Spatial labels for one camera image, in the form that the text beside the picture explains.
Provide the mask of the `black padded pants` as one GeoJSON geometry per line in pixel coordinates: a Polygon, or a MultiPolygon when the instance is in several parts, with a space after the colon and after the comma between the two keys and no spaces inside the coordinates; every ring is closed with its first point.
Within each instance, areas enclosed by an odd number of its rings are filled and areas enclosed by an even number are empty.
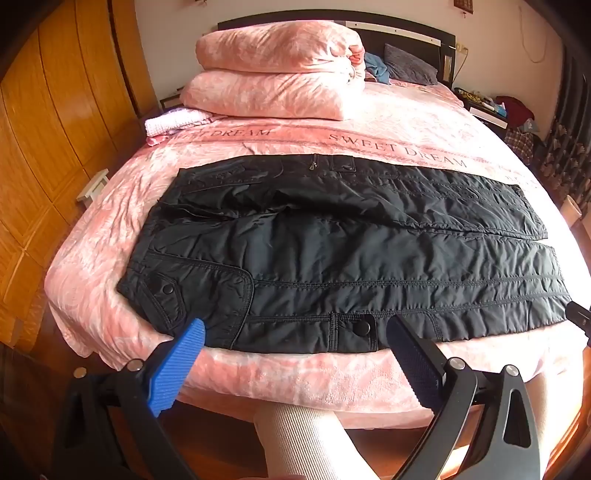
{"type": "Polygon", "coordinates": [[[150,209],[118,292],[212,348],[369,353],[403,318],[439,342],[560,323],[569,294],[515,185],[345,155],[182,169],[150,209]]]}

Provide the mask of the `white trash bin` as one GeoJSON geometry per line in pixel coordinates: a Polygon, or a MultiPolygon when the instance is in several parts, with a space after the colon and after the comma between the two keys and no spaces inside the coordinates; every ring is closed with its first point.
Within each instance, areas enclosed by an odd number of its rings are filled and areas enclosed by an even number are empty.
{"type": "Polygon", "coordinates": [[[582,218],[582,211],[578,203],[570,195],[567,195],[562,203],[560,213],[568,228],[572,228],[582,218]]]}

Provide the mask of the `person's light trousers leg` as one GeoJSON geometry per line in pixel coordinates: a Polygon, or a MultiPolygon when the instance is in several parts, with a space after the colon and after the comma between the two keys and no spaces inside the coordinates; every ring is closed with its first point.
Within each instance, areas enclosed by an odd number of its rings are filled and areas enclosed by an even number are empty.
{"type": "Polygon", "coordinates": [[[253,424],[270,479],[376,479],[332,411],[266,403],[253,424]]]}

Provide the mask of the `pink leaf-print bed blanket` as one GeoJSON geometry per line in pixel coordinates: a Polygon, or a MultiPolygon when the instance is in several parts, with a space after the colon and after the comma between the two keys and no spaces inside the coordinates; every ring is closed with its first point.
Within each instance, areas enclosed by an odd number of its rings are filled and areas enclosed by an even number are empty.
{"type": "Polygon", "coordinates": [[[445,87],[370,84],[346,121],[219,118],[139,150],[45,280],[79,355],[119,368],[199,318],[183,402],[270,401],[349,428],[426,424],[393,316],[473,368],[515,365],[552,413],[582,396],[576,241],[533,174],[445,87]]]}

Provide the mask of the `plaid cloth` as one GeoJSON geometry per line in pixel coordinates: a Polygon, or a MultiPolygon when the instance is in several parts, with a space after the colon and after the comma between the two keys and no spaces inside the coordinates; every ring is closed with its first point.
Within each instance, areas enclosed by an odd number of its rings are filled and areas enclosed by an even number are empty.
{"type": "Polygon", "coordinates": [[[505,143],[513,153],[525,164],[530,165],[534,158],[534,134],[509,128],[505,134],[505,143]]]}

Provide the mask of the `small white stool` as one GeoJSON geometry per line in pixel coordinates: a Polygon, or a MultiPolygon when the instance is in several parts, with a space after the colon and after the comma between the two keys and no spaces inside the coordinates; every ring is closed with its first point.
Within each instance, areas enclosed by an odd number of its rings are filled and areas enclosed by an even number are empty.
{"type": "Polygon", "coordinates": [[[97,172],[79,193],[76,201],[81,203],[85,208],[88,208],[106,187],[109,181],[108,173],[109,171],[107,169],[97,172]]]}

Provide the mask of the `dark red garment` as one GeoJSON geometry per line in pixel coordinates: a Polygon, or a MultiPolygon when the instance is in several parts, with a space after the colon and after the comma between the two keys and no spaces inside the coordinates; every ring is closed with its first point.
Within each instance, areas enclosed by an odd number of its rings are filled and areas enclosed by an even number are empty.
{"type": "Polygon", "coordinates": [[[510,128],[519,128],[528,119],[535,119],[535,114],[522,101],[515,97],[501,95],[495,98],[495,102],[498,105],[504,105],[510,128]]]}

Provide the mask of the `dark bedside table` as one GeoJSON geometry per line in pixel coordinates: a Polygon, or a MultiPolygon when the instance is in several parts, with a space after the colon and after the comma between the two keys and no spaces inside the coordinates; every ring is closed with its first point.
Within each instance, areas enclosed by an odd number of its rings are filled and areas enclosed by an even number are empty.
{"type": "Polygon", "coordinates": [[[501,140],[505,139],[508,131],[508,121],[505,116],[499,114],[492,105],[462,88],[455,88],[454,94],[472,116],[491,129],[501,140]]]}

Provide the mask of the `white pink folded towel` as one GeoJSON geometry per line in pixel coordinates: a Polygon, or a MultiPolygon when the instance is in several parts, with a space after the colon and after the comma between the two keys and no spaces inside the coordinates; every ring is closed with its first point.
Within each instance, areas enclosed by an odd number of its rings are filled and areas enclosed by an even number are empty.
{"type": "Polygon", "coordinates": [[[212,118],[211,113],[202,110],[175,108],[159,116],[146,119],[144,128],[147,137],[156,137],[186,126],[207,124],[211,122],[212,118]]]}

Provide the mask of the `orange wooden wardrobe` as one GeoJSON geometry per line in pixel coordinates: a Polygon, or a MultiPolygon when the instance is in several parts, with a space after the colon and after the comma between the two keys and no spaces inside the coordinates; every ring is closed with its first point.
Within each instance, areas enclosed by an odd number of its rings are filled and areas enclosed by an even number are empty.
{"type": "Polygon", "coordinates": [[[79,194],[142,144],[158,102],[131,1],[1,5],[1,341],[33,348],[79,194]]]}

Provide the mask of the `grey pillow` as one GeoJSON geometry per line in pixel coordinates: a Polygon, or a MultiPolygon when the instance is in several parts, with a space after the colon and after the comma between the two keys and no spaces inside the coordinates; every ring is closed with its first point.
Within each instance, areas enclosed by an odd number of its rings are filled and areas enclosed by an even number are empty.
{"type": "Polygon", "coordinates": [[[393,45],[384,46],[384,62],[389,76],[394,80],[423,86],[438,83],[438,70],[435,67],[393,45]]]}

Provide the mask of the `dark wooden headboard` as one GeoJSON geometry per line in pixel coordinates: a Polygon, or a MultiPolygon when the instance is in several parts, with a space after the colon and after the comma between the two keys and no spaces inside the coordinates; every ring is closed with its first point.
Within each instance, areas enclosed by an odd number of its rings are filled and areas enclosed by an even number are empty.
{"type": "Polygon", "coordinates": [[[217,30],[293,20],[329,20],[344,25],[360,34],[370,53],[383,56],[384,46],[393,45],[436,68],[440,83],[449,88],[453,85],[456,36],[411,20],[352,10],[301,9],[226,20],[217,24],[217,30]]]}

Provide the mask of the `blue garment on bed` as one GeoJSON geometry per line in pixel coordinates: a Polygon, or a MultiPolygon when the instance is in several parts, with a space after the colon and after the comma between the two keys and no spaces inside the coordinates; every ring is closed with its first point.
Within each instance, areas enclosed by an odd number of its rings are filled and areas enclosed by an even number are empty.
{"type": "Polygon", "coordinates": [[[380,56],[366,52],[363,55],[366,67],[366,79],[372,80],[381,84],[390,84],[390,75],[388,67],[380,56]]]}

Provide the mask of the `folded pink quilt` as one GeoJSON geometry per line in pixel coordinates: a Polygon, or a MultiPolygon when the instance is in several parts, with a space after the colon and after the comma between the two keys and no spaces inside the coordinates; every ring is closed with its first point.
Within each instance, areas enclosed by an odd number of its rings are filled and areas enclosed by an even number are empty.
{"type": "Polygon", "coordinates": [[[197,40],[187,108],[233,117],[344,120],[365,88],[358,33],[325,20],[217,30],[197,40]]]}

